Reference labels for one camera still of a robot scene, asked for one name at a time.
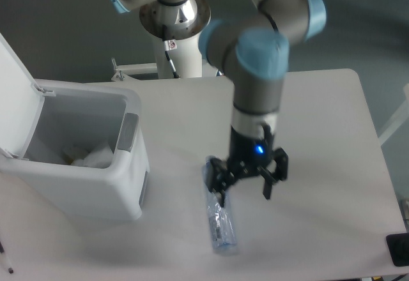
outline cable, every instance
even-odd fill
[[[172,74],[173,74],[173,78],[174,79],[179,79],[180,76],[178,75],[178,73],[176,72],[176,68],[174,67],[173,61],[171,59],[171,57],[169,56],[169,52],[165,50],[165,56],[167,61],[169,62],[169,64],[171,65],[171,70],[172,70]]]
[[[167,40],[167,39],[166,39],[166,37],[167,37],[167,31],[168,31],[167,26],[163,25],[163,26],[162,26],[162,41],[163,41],[163,42],[166,42],[166,40]],[[172,70],[173,78],[174,78],[174,79],[179,79],[180,76],[179,76],[178,73],[176,72],[176,67],[174,66],[173,61],[172,61],[171,57],[169,56],[169,52],[168,52],[166,49],[165,49],[165,57],[166,57],[167,61],[169,62],[169,64],[171,65],[171,70]]]
[[[407,275],[408,275],[408,274],[407,274],[407,273],[405,273],[404,275],[400,275],[400,276],[396,277],[395,279],[393,279],[393,280],[391,280],[391,281],[398,281],[398,280],[401,280],[402,278],[406,277]]]

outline bin handle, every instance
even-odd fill
[[[121,127],[120,138],[116,149],[130,152],[134,145],[134,140],[138,128],[139,116],[133,113],[126,113]]]

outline table surface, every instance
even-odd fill
[[[235,255],[212,252],[201,166],[225,157],[233,86],[224,77],[110,83],[135,90],[151,173],[142,217],[60,212],[0,175],[0,238],[16,273],[0,280],[333,280],[409,272],[385,236],[405,232],[357,74],[289,73],[276,146],[289,178],[231,189]]]

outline plastic bottle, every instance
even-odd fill
[[[209,160],[211,158],[212,156],[206,159],[206,165],[203,166],[202,169],[204,180],[206,178],[207,169],[210,164]],[[224,207],[222,208],[217,201],[215,194],[209,192],[206,185],[204,185],[204,188],[204,192],[206,193],[210,238],[212,240],[213,249],[215,251],[222,251],[235,247],[237,242],[231,214],[229,193],[226,192]]]

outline trash bin lid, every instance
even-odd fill
[[[22,158],[45,95],[1,34],[0,90],[0,154]]]

